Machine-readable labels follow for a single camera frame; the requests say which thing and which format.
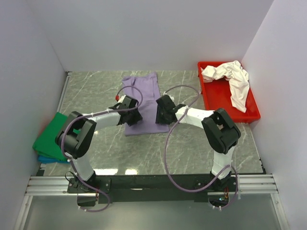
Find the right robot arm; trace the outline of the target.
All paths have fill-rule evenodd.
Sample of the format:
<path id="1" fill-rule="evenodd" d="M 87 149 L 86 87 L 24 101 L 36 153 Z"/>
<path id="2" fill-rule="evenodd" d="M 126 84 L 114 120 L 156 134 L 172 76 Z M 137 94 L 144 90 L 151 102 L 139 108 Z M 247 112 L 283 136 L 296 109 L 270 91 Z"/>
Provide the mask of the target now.
<path id="1" fill-rule="evenodd" d="M 213 167 L 211 187 L 222 191 L 227 186 L 227 178 L 231 175 L 232 155 L 241 137 L 241 132 L 227 111 L 201 110 L 190 108 L 184 104 L 175 105 L 169 95 L 163 95 L 157 102 L 156 123 L 170 125 L 175 122 L 202 128 L 213 149 Z"/>

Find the purple t-shirt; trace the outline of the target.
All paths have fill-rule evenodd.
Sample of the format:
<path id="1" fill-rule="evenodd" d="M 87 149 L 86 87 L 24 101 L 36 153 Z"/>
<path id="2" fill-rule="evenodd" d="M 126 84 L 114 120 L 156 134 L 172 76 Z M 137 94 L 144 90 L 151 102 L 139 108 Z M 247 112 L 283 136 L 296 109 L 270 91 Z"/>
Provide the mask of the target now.
<path id="1" fill-rule="evenodd" d="M 126 76 L 122 80 L 124 94 L 140 101 L 143 99 L 138 111 L 142 116 L 142 120 L 137 124 L 128 126 L 125 125 L 125 135 L 143 135 L 167 133 L 169 127 L 167 125 L 160 125 L 155 122 L 157 103 L 156 100 L 161 97 L 158 77 L 156 72 L 149 73 L 143 77 Z"/>

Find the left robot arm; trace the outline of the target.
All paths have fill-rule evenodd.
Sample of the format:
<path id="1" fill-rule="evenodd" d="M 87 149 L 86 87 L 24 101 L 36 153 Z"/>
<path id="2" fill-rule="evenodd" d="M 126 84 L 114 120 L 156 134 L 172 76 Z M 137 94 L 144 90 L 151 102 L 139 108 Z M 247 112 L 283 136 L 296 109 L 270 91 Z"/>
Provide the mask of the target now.
<path id="1" fill-rule="evenodd" d="M 104 111 L 91 114 L 73 111 L 69 114 L 55 138 L 55 143 L 70 162 L 74 174 L 80 179 L 79 187 L 84 192 L 89 193 L 96 186 L 96 173 L 86 156 L 94 132 L 111 126 L 137 124 L 142 121 L 138 111 L 140 105 L 140 101 L 124 95 L 117 104 Z"/>

